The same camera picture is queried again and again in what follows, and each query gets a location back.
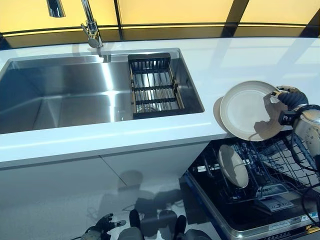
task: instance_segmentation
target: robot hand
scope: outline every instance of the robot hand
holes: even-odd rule
[[[126,224],[125,220],[111,222],[112,216],[112,213],[103,216],[95,226],[91,226],[85,231],[81,240],[110,240],[111,235],[108,232]]]
[[[287,105],[290,111],[297,111],[309,104],[306,95],[298,88],[292,86],[278,86],[277,88],[279,91],[273,91],[271,95]]]

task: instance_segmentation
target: kitchen faucet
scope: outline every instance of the kitchen faucet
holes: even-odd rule
[[[81,28],[88,37],[88,44],[90,47],[101,48],[103,46],[103,42],[98,29],[97,21],[92,15],[89,0],[81,0],[81,2],[86,15],[86,26],[81,23]],[[51,17],[62,18],[66,16],[61,0],[46,0],[46,3],[48,5],[49,15]]]

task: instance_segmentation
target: dishwasher rack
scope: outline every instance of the dishwasher rack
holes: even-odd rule
[[[245,188],[233,185],[222,173],[218,164],[218,151],[222,144],[231,146],[242,158],[249,184]],[[313,160],[303,141],[296,135],[280,133],[274,138],[250,142],[238,138],[210,142],[191,168],[194,173],[214,178],[212,188],[219,191],[229,204],[265,199],[291,191],[303,191],[319,182],[318,175],[301,168],[310,167]]]
[[[134,115],[184,108],[170,59],[169,53],[128,56]]]

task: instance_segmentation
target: cabinet door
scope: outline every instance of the cabinet door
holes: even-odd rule
[[[126,185],[163,184],[180,178],[208,142],[105,155],[103,160]]]
[[[27,205],[124,186],[100,158],[0,170],[0,206]]]

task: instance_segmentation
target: sink basin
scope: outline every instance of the sink basin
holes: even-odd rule
[[[154,73],[150,75],[148,67],[139,76],[148,79],[149,85],[135,86],[128,61],[130,56],[163,53],[168,56],[175,86],[166,91],[177,96],[176,105],[171,96],[163,103],[153,95],[166,86],[156,89],[150,83]],[[141,91],[152,101],[137,100]],[[0,134],[200,112],[203,107],[175,48],[13,58],[0,71]]]

